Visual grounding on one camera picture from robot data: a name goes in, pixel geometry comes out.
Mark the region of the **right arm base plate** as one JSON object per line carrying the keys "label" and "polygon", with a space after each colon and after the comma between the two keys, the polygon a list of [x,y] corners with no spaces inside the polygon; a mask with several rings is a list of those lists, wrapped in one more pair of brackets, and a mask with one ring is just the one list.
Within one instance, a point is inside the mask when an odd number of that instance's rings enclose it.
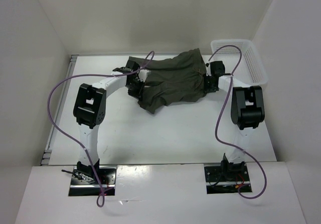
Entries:
{"label": "right arm base plate", "polygon": [[243,170],[229,171],[222,174],[219,164],[204,165],[207,194],[237,193],[241,187],[241,193],[252,192],[247,166]]}

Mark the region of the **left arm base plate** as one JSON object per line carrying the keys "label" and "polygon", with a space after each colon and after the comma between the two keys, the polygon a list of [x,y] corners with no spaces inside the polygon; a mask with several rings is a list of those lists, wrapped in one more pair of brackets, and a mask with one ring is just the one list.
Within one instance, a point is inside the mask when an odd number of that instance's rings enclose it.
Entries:
{"label": "left arm base plate", "polygon": [[[101,166],[98,171],[98,176],[104,189],[105,196],[115,195],[115,183],[116,183],[116,170],[115,166]],[[98,182],[85,177],[77,171],[74,167],[73,171],[67,171],[71,174],[71,182],[69,187],[68,196],[98,196],[100,193],[100,187]]]}

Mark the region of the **olive green shorts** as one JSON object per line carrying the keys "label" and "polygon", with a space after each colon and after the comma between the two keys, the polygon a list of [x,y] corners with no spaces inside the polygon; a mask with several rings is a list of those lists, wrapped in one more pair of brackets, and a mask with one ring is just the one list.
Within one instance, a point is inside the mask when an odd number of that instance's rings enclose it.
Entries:
{"label": "olive green shorts", "polygon": [[204,75],[207,73],[200,49],[185,51],[174,58],[152,60],[140,107],[151,114],[162,106],[177,102],[197,102],[203,98]]}

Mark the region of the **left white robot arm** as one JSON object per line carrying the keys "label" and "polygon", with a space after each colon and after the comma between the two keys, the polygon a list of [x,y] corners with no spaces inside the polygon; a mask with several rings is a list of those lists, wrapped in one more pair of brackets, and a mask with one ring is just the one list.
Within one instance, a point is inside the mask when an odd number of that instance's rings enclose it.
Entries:
{"label": "left white robot arm", "polygon": [[147,64],[146,60],[142,63],[128,60],[126,66],[115,68],[110,77],[94,84],[83,83],[78,89],[73,115],[79,125],[84,153],[80,154],[77,162],[77,172],[90,184],[97,183],[100,178],[98,130],[106,116],[107,98],[127,87],[129,95],[141,99],[144,81],[140,79],[139,72]]}

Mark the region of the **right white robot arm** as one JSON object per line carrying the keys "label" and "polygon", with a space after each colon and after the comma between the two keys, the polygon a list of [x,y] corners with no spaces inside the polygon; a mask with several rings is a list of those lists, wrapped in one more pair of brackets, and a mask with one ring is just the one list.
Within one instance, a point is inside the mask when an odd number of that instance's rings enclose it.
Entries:
{"label": "right white robot arm", "polygon": [[[225,180],[232,180],[245,170],[246,149],[249,140],[259,124],[265,118],[262,88],[251,86],[226,73],[222,61],[207,63],[210,74],[204,76],[204,90],[206,93],[223,90],[227,93],[215,126],[215,138],[221,144],[231,149],[223,155],[220,164],[220,175]],[[230,117],[236,126],[237,134],[234,142],[228,143],[218,136],[219,123],[228,101],[231,101]]]}

